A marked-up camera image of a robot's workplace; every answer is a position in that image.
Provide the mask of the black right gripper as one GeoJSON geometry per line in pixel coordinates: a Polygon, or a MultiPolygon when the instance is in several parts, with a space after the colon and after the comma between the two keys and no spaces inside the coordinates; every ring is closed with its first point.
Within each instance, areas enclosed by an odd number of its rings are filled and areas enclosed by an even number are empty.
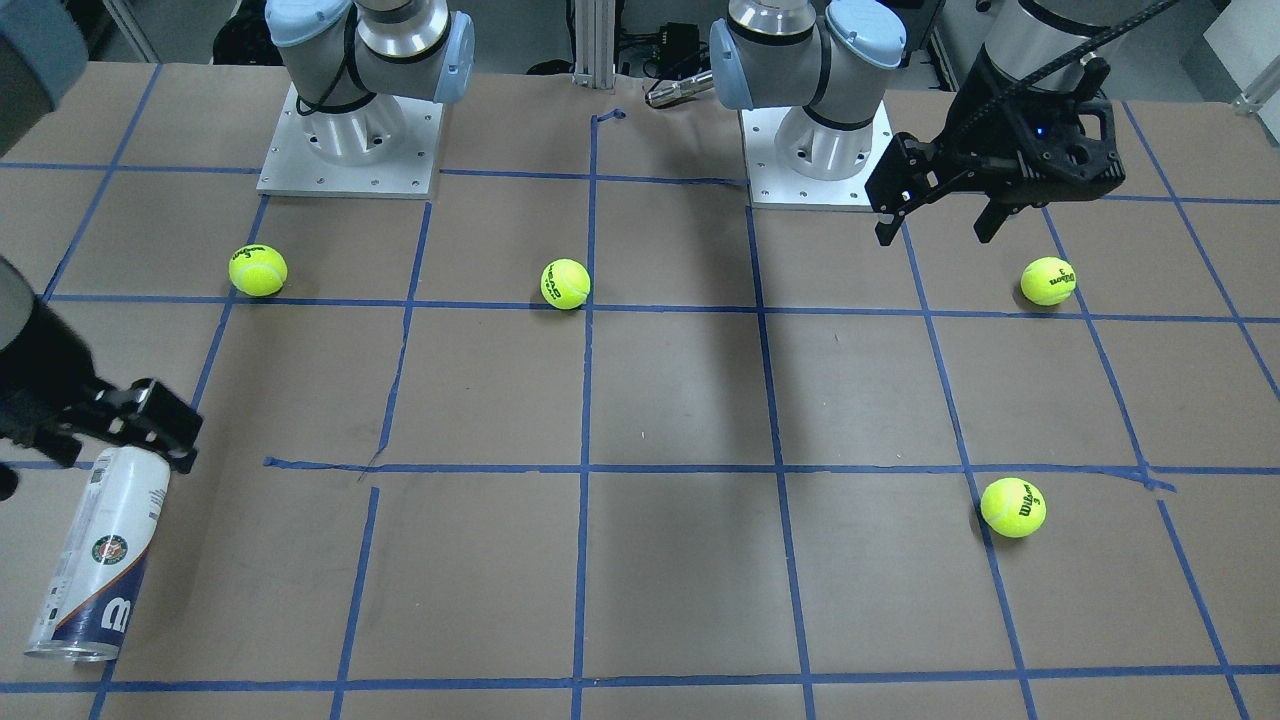
{"type": "Polygon", "coordinates": [[[115,387],[96,373],[84,341],[1,263],[1,434],[60,468],[70,468],[90,436],[111,447],[156,454],[192,473],[202,416],[154,378],[115,387]]]}

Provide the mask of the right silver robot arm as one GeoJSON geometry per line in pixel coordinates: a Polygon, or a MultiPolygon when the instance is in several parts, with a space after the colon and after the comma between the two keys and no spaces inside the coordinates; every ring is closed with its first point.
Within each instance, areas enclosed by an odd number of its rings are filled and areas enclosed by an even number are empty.
{"type": "MultiPolygon", "coordinates": [[[[270,40],[291,73],[297,108],[344,117],[394,97],[458,102],[474,68],[475,33],[443,1],[269,1],[270,40]]],[[[3,4],[3,150],[55,111],[88,63],[59,1],[3,4]]],[[[84,437],[147,450],[187,473],[204,418],[164,383],[119,388],[99,377],[84,341],[10,261],[1,264],[3,438],[72,466],[84,437]]]]}

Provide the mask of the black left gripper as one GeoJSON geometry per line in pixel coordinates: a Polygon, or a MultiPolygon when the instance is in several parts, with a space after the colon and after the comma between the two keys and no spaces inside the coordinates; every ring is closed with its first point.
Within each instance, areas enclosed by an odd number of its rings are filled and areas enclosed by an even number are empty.
{"type": "Polygon", "coordinates": [[[1119,188],[1126,168],[1114,106],[1101,94],[1110,64],[1096,56],[1069,69],[1076,78],[1064,91],[1024,88],[975,118],[1015,83],[979,51],[940,135],[925,142],[896,133],[872,172],[867,196],[878,213],[879,246],[892,245],[915,208],[952,192],[989,199],[975,219],[975,237],[989,243],[1016,208],[1089,201],[1119,188]]]}

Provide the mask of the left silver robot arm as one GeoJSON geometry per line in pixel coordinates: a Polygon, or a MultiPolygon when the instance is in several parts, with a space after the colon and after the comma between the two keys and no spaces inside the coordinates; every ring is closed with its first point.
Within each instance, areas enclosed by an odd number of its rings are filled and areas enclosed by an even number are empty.
{"type": "Polygon", "coordinates": [[[710,28],[710,77],[740,114],[758,208],[870,211],[882,245],[948,193],[988,202],[980,242],[1024,208],[1084,202],[1126,178],[1102,87],[1105,45],[1137,26],[1121,3],[1005,1],[943,127],[892,132],[890,77],[908,29],[878,1],[731,1],[710,28]]]}

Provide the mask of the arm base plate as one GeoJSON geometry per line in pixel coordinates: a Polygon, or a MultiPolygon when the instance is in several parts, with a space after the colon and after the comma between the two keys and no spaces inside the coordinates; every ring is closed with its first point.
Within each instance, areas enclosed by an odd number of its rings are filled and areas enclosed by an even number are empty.
{"type": "Polygon", "coordinates": [[[874,210],[865,186],[892,136],[883,102],[852,131],[826,127],[803,108],[742,110],[739,119],[753,208],[874,210]]]}
{"type": "Polygon", "coordinates": [[[378,95],[346,114],[305,115],[289,87],[259,173],[268,196],[408,199],[435,190],[445,106],[378,95]]]}

